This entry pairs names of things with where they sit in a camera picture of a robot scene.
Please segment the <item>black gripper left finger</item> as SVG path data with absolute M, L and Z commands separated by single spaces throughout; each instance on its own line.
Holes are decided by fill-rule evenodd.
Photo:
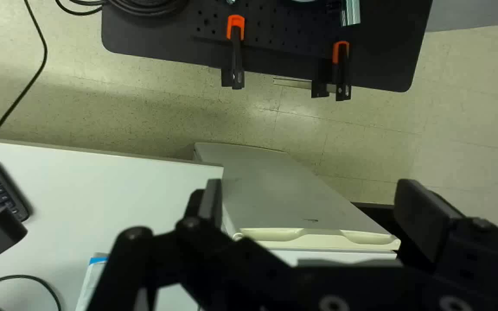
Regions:
M 201 218 L 213 223 L 216 228 L 223 221 L 223 188 L 220 180 L 209 180 L 204 188 L 192 192 L 185 218 Z

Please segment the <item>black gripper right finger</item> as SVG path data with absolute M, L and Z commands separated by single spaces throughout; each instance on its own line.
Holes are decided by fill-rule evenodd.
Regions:
M 394 221 L 403 232 L 401 244 L 412 245 L 424 259 L 439 258 L 450 226 L 464 214 L 417 180 L 400 180 L 394 195 Z

